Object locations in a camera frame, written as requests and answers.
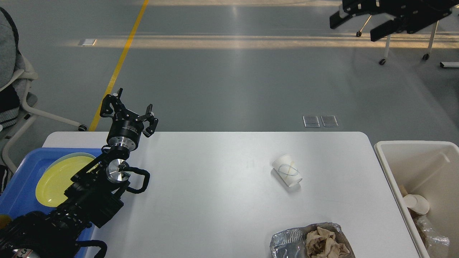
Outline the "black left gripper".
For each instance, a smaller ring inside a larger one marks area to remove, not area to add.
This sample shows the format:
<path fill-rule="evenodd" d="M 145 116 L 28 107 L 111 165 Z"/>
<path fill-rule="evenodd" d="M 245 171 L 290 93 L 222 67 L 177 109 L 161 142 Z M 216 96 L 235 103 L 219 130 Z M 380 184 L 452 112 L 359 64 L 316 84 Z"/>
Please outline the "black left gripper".
<path fill-rule="evenodd" d="M 107 144 L 110 147 L 122 146 L 129 151 L 134 151 L 139 146 L 141 134 L 147 138 L 151 137 L 159 123 L 159 119 L 154 116 L 153 104 L 149 104 L 145 114 L 138 117 L 138 122 L 129 121 L 131 112 L 121 101 L 123 88 L 115 94 L 107 94 L 101 104 L 100 116 L 111 118 L 112 125 L 107 137 Z"/>

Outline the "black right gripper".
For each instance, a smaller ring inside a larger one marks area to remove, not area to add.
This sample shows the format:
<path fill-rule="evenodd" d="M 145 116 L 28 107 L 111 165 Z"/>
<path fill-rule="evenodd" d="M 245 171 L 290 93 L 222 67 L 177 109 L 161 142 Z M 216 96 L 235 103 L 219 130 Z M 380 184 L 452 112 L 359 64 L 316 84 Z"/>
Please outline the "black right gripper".
<path fill-rule="evenodd" d="M 370 30 L 370 40 L 376 42 L 388 35 L 416 32 L 452 14 L 458 0 L 343 0 L 338 11 L 330 16 L 330 28 L 335 29 L 354 16 L 388 14 L 394 18 Z"/>

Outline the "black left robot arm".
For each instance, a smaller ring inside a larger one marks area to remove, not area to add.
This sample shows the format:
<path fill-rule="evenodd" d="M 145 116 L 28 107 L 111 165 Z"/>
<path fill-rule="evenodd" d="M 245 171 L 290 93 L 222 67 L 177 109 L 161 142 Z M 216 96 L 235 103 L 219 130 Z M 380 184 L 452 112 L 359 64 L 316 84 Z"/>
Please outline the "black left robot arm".
<path fill-rule="evenodd" d="M 127 109 L 121 101 L 122 91 L 102 100 L 100 116 L 113 122 L 101 154 L 71 177 L 62 204 L 48 214 L 28 212 L 1 229 L 2 258 L 73 258 L 88 247 L 99 248 L 96 258 L 105 257 L 108 247 L 104 241 L 78 238 L 92 225 L 101 228 L 109 222 L 124 205 L 123 193 L 146 191 L 150 173 L 132 167 L 127 160 L 139 147 L 141 135 L 151 137 L 159 122 L 152 104 L 143 115 Z"/>

